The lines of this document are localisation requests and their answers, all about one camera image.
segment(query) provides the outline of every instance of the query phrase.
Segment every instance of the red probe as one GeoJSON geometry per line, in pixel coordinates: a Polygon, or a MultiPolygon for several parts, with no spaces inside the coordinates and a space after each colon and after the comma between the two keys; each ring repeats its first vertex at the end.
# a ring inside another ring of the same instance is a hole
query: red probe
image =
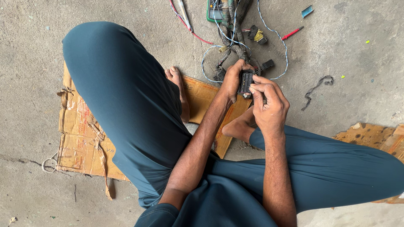
{"type": "Polygon", "coordinates": [[[289,38],[289,36],[295,34],[296,32],[298,32],[298,31],[299,31],[300,29],[302,29],[302,28],[304,28],[304,26],[301,26],[300,28],[294,30],[293,32],[291,32],[291,33],[285,35],[285,36],[282,38],[282,40],[285,40],[285,39],[289,38]]]}

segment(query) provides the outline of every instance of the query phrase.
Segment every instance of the flattened cardboard box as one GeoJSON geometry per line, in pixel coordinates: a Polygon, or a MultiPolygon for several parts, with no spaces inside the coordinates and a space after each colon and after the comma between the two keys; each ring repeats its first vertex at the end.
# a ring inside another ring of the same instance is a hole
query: flattened cardboard box
{"type": "MultiPolygon", "coordinates": [[[[200,124],[219,88],[183,76],[184,89],[190,105],[190,122],[200,124]]],[[[64,64],[59,131],[62,133],[57,170],[67,170],[126,180],[125,175],[112,163],[116,149],[98,124],[83,98],[77,93],[64,64]]],[[[237,96],[237,102],[226,113],[215,137],[215,151],[223,158],[231,137],[222,134],[224,125],[244,113],[250,99],[237,96]]]]}

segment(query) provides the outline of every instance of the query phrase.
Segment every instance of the teal shirt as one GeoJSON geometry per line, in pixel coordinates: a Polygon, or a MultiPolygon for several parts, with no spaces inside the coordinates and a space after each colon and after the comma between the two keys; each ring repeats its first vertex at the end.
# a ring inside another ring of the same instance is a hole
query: teal shirt
{"type": "Polygon", "coordinates": [[[277,226],[261,203],[237,182],[207,175],[180,211],[157,204],[143,212],[135,227],[144,226],[277,226]]]}

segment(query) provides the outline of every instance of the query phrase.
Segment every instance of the person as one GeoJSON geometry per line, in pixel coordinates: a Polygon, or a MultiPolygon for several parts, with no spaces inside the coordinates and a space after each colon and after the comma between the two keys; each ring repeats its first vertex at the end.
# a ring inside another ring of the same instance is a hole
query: person
{"type": "Polygon", "coordinates": [[[265,150],[265,159],[216,157],[210,148],[236,101],[239,72],[252,69],[243,60],[227,69],[192,136],[184,126],[189,106],[179,70],[164,71],[128,29],[80,24],[64,38],[63,55],[77,91],[116,147],[112,161],[139,191],[146,210],[135,226],[296,226],[296,214],[305,210],[404,191],[404,165],[392,155],[284,125],[289,102],[263,77],[253,77],[254,105],[223,134],[265,150]]]}

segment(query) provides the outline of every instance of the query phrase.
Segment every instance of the foot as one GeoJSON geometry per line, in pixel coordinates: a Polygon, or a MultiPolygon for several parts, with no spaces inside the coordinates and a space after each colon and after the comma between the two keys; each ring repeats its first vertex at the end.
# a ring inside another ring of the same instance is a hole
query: foot
{"type": "Polygon", "coordinates": [[[179,88],[179,99],[181,100],[182,106],[181,120],[184,124],[186,124],[189,122],[189,104],[187,97],[185,96],[181,74],[174,66],[171,66],[170,69],[166,69],[165,73],[167,79],[176,84],[179,88]]]}
{"type": "Polygon", "coordinates": [[[242,140],[246,143],[250,142],[250,135],[255,130],[251,125],[255,124],[255,118],[253,114],[253,106],[245,111],[240,117],[232,120],[225,125],[222,129],[222,133],[228,137],[234,137],[242,140]]]}

